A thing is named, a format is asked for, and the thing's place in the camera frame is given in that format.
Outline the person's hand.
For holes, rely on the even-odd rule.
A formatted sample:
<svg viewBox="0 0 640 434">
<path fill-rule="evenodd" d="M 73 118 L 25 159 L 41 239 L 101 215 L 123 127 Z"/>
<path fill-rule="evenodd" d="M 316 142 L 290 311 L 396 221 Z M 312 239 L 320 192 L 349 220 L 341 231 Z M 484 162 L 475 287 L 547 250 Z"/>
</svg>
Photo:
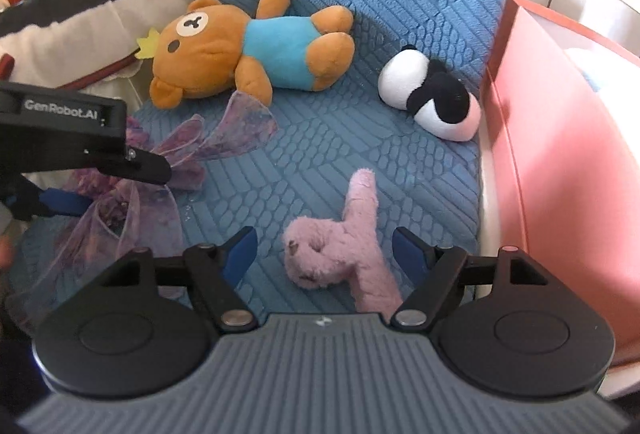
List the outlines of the person's hand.
<svg viewBox="0 0 640 434">
<path fill-rule="evenodd" d="M 13 264 L 14 250 L 12 240 L 6 235 L 0 237 L 0 269 L 9 269 Z"/>
</svg>

